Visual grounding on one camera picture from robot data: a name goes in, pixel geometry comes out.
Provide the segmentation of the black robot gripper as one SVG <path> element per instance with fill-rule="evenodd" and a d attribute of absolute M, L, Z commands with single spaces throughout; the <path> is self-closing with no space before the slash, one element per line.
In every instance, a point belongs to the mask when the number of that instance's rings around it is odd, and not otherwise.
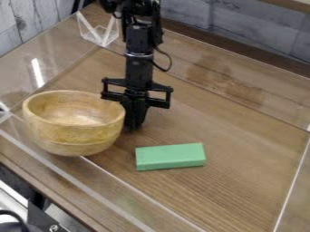
<path fill-rule="evenodd" d="M 149 107 L 170 108 L 174 88 L 153 80 L 153 53 L 126 52 L 125 57 L 125 77 L 102 79 L 101 96 L 122 103 L 126 111 L 125 125 L 134 130 L 142 127 Z"/>

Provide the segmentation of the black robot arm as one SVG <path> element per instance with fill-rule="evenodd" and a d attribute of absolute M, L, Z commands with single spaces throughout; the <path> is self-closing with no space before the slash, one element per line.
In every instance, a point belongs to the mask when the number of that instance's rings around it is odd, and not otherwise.
<path fill-rule="evenodd" d="M 154 61 L 154 51 L 162 44 L 161 0 L 98 0 L 105 11 L 122 20 L 126 42 L 126 69 L 123 78 L 106 77 L 102 98 L 117 101 L 126 110 L 125 126 L 138 130 L 150 107 L 169 109 L 174 88 L 153 81 L 153 69 L 167 72 Z"/>

